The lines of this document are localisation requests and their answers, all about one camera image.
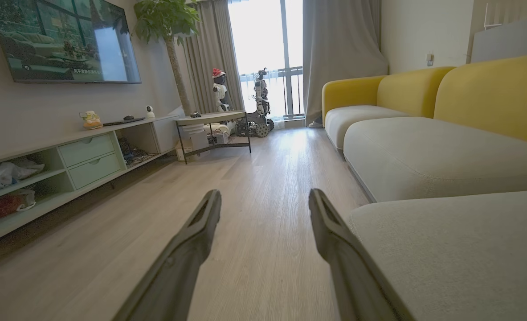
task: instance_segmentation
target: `tv stand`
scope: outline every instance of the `tv stand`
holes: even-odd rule
[[[41,173],[0,189],[1,197],[28,187],[36,192],[37,202],[27,211],[0,218],[0,237],[174,150],[178,142],[178,118],[180,115],[175,114],[84,130],[45,144],[0,154],[0,162],[25,156],[45,164]],[[120,137],[147,152],[148,157],[127,165],[118,142]]]

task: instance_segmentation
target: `yellow toy figurine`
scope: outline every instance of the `yellow toy figurine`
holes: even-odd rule
[[[84,122],[83,122],[83,128],[90,130],[90,129],[97,129],[102,128],[103,123],[101,123],[101,118],[99,118],[99,115],[95,114],[94,111],[90,110],[87,112],[82,112],[79,114]]]

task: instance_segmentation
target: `glass door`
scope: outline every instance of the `glass door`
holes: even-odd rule
[[[245,110],[255,111],[254,77],[267,67],[271,116],[302,115],[302,0],[229,0],[228,8]]]

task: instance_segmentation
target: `sofa armrest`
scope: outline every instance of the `sofa armrest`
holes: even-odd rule
[[[329,110],[358,104],[376,105],[378,85],[386,76],[331,81],[323,86],[323,122]]]

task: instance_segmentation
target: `television screen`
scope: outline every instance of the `television screen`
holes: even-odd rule
[[[125,10],[103,0],[0,0],[16,82],[140,83]]]

